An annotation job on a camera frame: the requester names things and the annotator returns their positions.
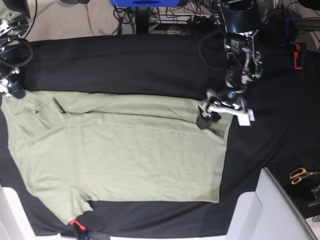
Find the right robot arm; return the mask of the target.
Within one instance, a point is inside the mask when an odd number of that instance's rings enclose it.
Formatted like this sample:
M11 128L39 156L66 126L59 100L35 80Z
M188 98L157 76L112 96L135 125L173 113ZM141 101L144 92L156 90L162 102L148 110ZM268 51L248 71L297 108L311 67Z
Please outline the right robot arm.
M0 92L21 99L25 90L20 85L21 68L29 64L34 51L26 39L33 25L26 0L0 2Z

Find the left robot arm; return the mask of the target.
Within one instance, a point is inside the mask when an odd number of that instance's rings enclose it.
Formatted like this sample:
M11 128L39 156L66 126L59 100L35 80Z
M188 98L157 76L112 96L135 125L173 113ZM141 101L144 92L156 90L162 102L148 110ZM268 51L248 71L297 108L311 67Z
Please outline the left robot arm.
M213 0L212 15L223 35L223 47L228 64L225 68L225 87L219 91L208 89L199 104L197 126L208 129L223 114L237 117L240 126L255 121L244 97L249 83L261 78L262 55L256 49L255 36L259 32L261 17L255 0Z

